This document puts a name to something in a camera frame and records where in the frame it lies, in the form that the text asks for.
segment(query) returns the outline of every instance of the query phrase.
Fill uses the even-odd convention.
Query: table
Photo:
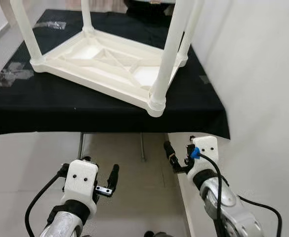
[[[165,44],[170,19],[92,13],[93,25],[98,30],[159,48]],[[46,10],[39,22],[48,21],[66,22],[66,27],[34,29],[42,53],[77,34],[83,26],[78,11]],[[0,74],[0,134],[193,131],[230,138],[225,109],[192,49],[187,65],[178,70],[168,90],[166,110],[160,118],[55,75],[35,73],[29,60],[23,42]]]

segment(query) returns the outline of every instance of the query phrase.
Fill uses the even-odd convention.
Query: tiled floor
[[[31,133],[0,136],[0,237],[27,236],[25,210],[60,164],[77,157],[77,133]],[[84,234],[93,237],[142,237],[147,230],[186,237],[182,199],[163,151],[163,134],[144,134],[147,162],[141,161],[139,134],[92,134],[84,154],[99,164],[101,185],[114,163],[120,165],[117,191],[102,197],[96,217]],[[60,180],[39,200],[31,225],[39,234],[62,197]]]

